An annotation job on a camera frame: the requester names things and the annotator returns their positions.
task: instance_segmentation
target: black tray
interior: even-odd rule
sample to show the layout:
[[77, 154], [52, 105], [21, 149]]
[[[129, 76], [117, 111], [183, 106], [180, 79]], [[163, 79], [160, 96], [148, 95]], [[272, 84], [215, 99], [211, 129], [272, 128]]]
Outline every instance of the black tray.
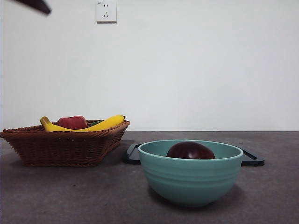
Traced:
[[[141, 144], [133, 144], [129, 147], [129, 149], [123, 155], [123, 162], [128, 164], [140, 164], [138, 147]], [[236, 146], [243, 150], [244, 155], [242, 159], [241, 166], [243, 167], [259, 167], [265, 164], [265, 159], [257, 154], [254, 154], [247, 149], [244, 150], [245, 147]]]

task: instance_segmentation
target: white wall outlet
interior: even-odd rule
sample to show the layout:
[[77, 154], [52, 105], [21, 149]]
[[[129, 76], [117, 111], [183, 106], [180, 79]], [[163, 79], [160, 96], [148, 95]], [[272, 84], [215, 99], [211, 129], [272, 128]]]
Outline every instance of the white wall outlet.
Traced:
[[116, 0], [96, 1], [96, 22], [109, 23], [116, 22]]

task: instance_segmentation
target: red apple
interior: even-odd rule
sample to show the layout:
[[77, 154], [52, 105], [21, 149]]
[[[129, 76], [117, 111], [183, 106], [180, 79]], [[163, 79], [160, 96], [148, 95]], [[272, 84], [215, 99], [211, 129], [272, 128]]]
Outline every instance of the red apple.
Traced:
[[173, 145], [167, 157], [181, 159], [215, 159], [215, 155], [211, 149], [194, 141], [182, 141]]
[[69, 118], [60, 118], [58, 125], [69, 129], [87, 128], [87, 122], [83, 116], [73, 116]]

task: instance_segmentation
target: table surface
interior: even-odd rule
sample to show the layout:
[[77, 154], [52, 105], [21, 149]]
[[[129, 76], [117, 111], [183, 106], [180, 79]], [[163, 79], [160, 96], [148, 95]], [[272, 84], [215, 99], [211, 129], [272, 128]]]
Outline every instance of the table surface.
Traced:
[[[173, 205], [148, 185], [140, 165], [122, 155], [134, 143], [211, 140], [245, 147], [265, 165], [241, 167], [232, 189], [203, 208]], [[1, 140], [2, 224], [288, 223], [299, 220], [299, 132], [126, 131], [93, 168], [24, 167]]]

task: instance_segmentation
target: bowl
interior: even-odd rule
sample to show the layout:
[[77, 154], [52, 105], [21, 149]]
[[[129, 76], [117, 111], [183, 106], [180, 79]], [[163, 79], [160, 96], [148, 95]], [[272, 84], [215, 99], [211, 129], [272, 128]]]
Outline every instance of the bowl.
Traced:
[[[176, 143], [194, 141], [211, 149], [216, 159], [166, 157]], [[138, 147], [140, 162], [150, 187], [172, 203], [202, 207], [220, 199], [234, 185], [243, 151], [235, 146], [202, 140], [158, 140]]]

